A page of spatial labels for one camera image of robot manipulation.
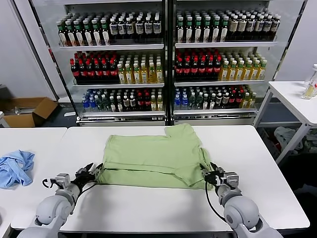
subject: beverage bottle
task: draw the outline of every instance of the beverage bottle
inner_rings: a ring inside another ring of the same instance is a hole
[[[115,107],[115,102],[114,102],[114,96],[110,96],[110,107],[113,113],[117,112],[117,109]]]
[[[254,108],[254,104],[256,102],[256,96],[257,96],[257,93],[253,92],[252,96],[250,97],[248,101],[247,108]]]
[[[244,31],[245,31],[246,26],[247,26],[247,20],[246,19],[247,19],[247,16],[243,15],[241,17],[241,19],[239,20],[239,22],[238,22],[237,37],[236,37],[237,41],[243,40]]]
[[[193,35],[193,26],[192,26],[192,20],[193,18],[191,16],[187,17],[187,24],[184,29],[184,38],[186,43],[191,43],[192,42],[192,35]]]
[[[258,59],[255,60],[254,65],[250,71],[249,80],[256,80],[257,79],[257,74],[258,74],[259,67],[260,67],[259,63],[260,63],[260,61]]]
[[[176,26],[177,43],[183,43],[183,35],[184,35],[183,20],[184,18],[182,16],[178,17],[178,24]]]
[[[229,20],[228,16],[225,16],[223,18],[221,32],[220,32],[220,42],[225,42],[226,40],[227,32],[228,32],[228,20]]]
[[[240,81],[242,80],[241,76],[242,76],[242,73],[243,73],[243,65],[244,65],[244,61],[243,60],[240,60],[239,61],[239,65],[238,65],[238,68],[236,70],[236,73],[234,75],[234,80],[235,81]]]
[[[146,22],[144,23],[145,27],[145,37],[148,41],[152,41],[153,38],[153,23],[151,22],[151,18],[147,17]]]
[[[58,35],[59,35],[62,46],[69,46],[68,45],[69,38],[68,38],[67,30],[64,29],[62,21],[57,21],[56,24],[58,27]]]
[[[179,94],[175,95],[175,99],[174,99],[174,110],[180,110],[180,98],[179,98]]]
[[[188,99],[188,109],[189,110],[195,109],[195,101],[196,101],[195,93],[192,92],[192,95]]]
[[[183,94],[181,109],[188,110],[188,98],[186,94]]]
[[[141,63],[141,79],[142,83],[148,83],[148,69],[145,63]]]
[[[203,108],[203,92],[199,92],[199,95],[196,98],[196,108],[202,109]]]
[[[227,73],[227,81],[233,81],[234,75],[236,74],[237,61],[233,60],[231,62],[230,68]]]
[[[246,92],[244,98],[242,99],[239,108],[247,108],[247,104],[250,98],[250,94],[248,92]]]
[[[229,64],[229,61],[227,60],[223,62],[223,66],[219,72],[219,77],[218,77],[219,81],[226,81],[227,74],[228,74],[228,64]]]
[[[214,108],[214,104],[216,103],[216,93],[212,93],[210,97],[209,109],[212,110]]]
[[[254,27],[255,27],[255,22],[256,22],[255,17],[256,16],[251,15],[247,21],[244,40],[252,40],[253,39],[253,32],[254,32]]]
[[[92,30],[90,29],[90,25],[89,25],[89,21],[88,20],[84,20],[84,33],[85,33],[85,38],[86,38],[86,42],[85,45],[87,46],[93,46],[93,37],[92,37]]]
[[[200,36],[201,36],[201,31],[202,31],[202,28],[201,28],[201,20],[202,20],[202,17],[201,16],[197,16],[196,17],[196,26],[195,26],[195,37],[194,37],[194,40],[195,40],[195,43],[199,42],[200,41]]]

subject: dark bottle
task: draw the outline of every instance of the dark bottle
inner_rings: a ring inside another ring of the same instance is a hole
[[[233,19],[230,22],[230,26],[229,26],[229,32],[228,32],[228,37],[227,39],[229,41],[235,41],[236,40],[236,32],[237,32],[237,28],[238,28],[238,16],[234,15]]]
[[[212,77],[212,69],[213,69],[213,56],[209,57],[209,60],[206,64],[206,77]]]
[[[109,27],[108,23],[105,19],[101,20],[101,27],[102,27],[102,45],[110,45],[110,37],[109,37]]]
[[[57,21],[56,24],[58,27],[58,35],[59,35],[62,46],[69,46],[68,45],[68,42],[69,42],[68,34],[67,34],[67,31],[64,29],[62,22]]]
[[[135,23],[137,42],[143,42],[144,39],[144,24],[140,17],[137,17],[137,22]]]
[[[254,27],[254,36],[253,40],[260,40],[262,37],[262,29],[264,26],[264,16],[259,16],[259,19],[256,21],[255,27]]]
[[[103,75],[104,75],[103,69],[97,59],[95,59],[95,74],[96,74],[97,80],[103,79]]]
[[[127,17],[127,21],[125,23],[125,29],[127,31],[127,38],[132,39],[134,37],[134,27],[130,17]]]
[[[267,16],[264,22],[260,40],[269,40],[269,37],[270,37],[269,31],[271,29],[271,26],[272,26],[272,15],[269,15]]]
[[[203,56],[202,59],[199,62],[198,65],[198,75],[200,77],[204,77],[205,76],[205,72],[206,72],[206,63],[205,63],[206,57]]]
[[[186,58],[183,65],[183,75],[184,77],[190,76],[190,59]]]
[[[244,40],[252,40],[253,39],[253,32],[254,32],[254,26],[255,26],[255,17],[254,15],[250,16],[250,19],[247,21],[247,26],[245,30],[245,36]]]
[[[78,66],[75,64],[73,59],[70,59],[70,70],[73,73],[75,79],[80,79],[80,72]]]
[[[270,41],[274,41],[274,38],[275,38],[275,35],[276,35],[276,32],[278,30],[278,27],[281,23],[281,16],[277,15],[273,22],[272,22],[272,26],[271,26],[271,29],[269,31],[269,40]]]
[[[192,66],[190,68],[190,74],[192,77],[196,77],[197,76],[197,71],[198,71],[198,57],[194,57]]]

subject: bottle label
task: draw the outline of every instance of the bottle label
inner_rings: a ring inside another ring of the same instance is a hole
[[[240,31],[240,32],[245,31],[246,25],[247,25],[246,21],[239,21],[237,31]]]
[[[127,81],[128,81],[128,84],[132,84],[132,77],[131,77],[131,74],[130,73],[127,73],[126,74],[127,76]]]
[[[63,46],[67,46],[67,41],[66,41],[66,37],[65,37],[64,33],[60,33],[59,37],[60,37],[60,40],[61,40],[61,43],[63,44]]]
[[[153,25],[152,23],[145,23],[145,33],[152,34],[153,33]]]
[[[111,35],[117,35],[118,34],[118,26],[117,25],[110,25],[110,33],[111,33]]]
[[[207,109],[207,106],[208,106],[208,102],[204,102],[204,103],[203,103],[203,110],[206,110],[206,109]]]
[[[78,43],[80,46],[85,46],[85,43],[84,43],[84,39],[83,39],[83,36],[80,32],[77,32],[76,33],[76,36],[77,36],[77,39],[78,39]]]
[[[219,29],[214,28],[211,42],[217,42],[218,34],[219,34]]]
[[[187,29],[186,30],[186,43],[191,43],[192,40],[192,29]]]
[[[129,35],[132,35],[134,33],[133,23],[126,23],[125,28]]]
[[[114,113],[115,112],[115,105],[111,105],[111,111]]]
[[[88,46],[93,46],[93,40],[91,38],[90,32],[85,32],[85,36],[86,36],[86,39],[87,39]]]
[[[161,33],[160,22],[159,23],[153,23],[153,27],[154,27],[154,33],[155,34],[160,34]]]
[[[122,104],[118,104],[118,109],[119,109],[119,112],[123,111]]]
[[[221,80],[222,80],[222,81],[225,81],[225,80],[226,80],[227,73],[228,73],[227,70],[224,70],[224,71],[222,72],[222,76],[221,76]]]
[[[134,73],[135,83],[140,83],[140,75],[139,73]]]
[[[177,31],[177,43],[182,43],[183,42],[183,29],[178,29]]]
[[[96,40],[96,45],[101,46],[101,40],[100,40],[100,35],[99,32],[94,32],[95,40]]]
[[[208,39],[209,39],[209,33],[210,33],[210,29],[209,28],[206,28],[204,30],[204,38],[203,38],[203,42],[208,42]]]
[[[199,42],[201,32],[202,32],[201,29],[196,29],[196,31],[195,31],[195,43]]]
[[[143,23],[137,23],[137,24],[135,24],[135,26],[136,26],[137,34],[143,34],[144,33]]]
[[[109,34],[107,31],[103,32],[104,40],[105,40],[105,45],[108,46],[110,45],[110,40],[109,40]]]
[[[147,82],[147,73],[141,73],[141,76],[142,76],[143,83],[148,83]]]
[[[120,83],[124,84],[124,75],[123,75],[123,73],[119,74],[119,79],[120,79]]]
[[[76,40],[75,40],[74,34],[73,34],[73,33],[68,33],[68,37],[69,37],[69,39],[70,39],[71,45],[72,45],[72,46],[77,46],[77,45],[76,45]]]
[[[220,42],[224,42],[225,41],[226,36],[227,36],[227,31],[228,31],[227,28],[223,28],[221,30]]]

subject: crumpled cloth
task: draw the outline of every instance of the crumpled cloth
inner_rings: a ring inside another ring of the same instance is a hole
[[[33,168],[34,154],[17,150],[0,158],[0,188],[11,187],[15,182],[27,186],[33,180],[25,171]]]

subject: yellow juice bottle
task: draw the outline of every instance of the yellow juice bottle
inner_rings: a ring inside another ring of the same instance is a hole
[[[219,72],[218,81],[226,81],[229,61],[225,60]]]
[[[239,65],[238,65],[237,70],[236,70],[236,74],[234,75],[234,80],[236,80],[236,81],[240,81],[241,80],[241,76],[242,76],[242,72],[243,72],[243,66],[244,66],[244,61],[240,60],[239,61]]]
[[[255,60],[254,65],[253,65],[251,72],[250,72],[250,75],[249,75],[250,80],[257,79],[257,74],[258,74],[258,71],[260,69],[259,63],[260,63],[260,61],[258,59]]]
[[[257,79],[264,79],[266,64],[267,64],[267,60],[264,59],[261,63],[260,69],[258,71]]]
[[[227,81],[234,81],[236,70],[237,70],[237,61],[233,60],[231,62],[230,67],[228,68]]]

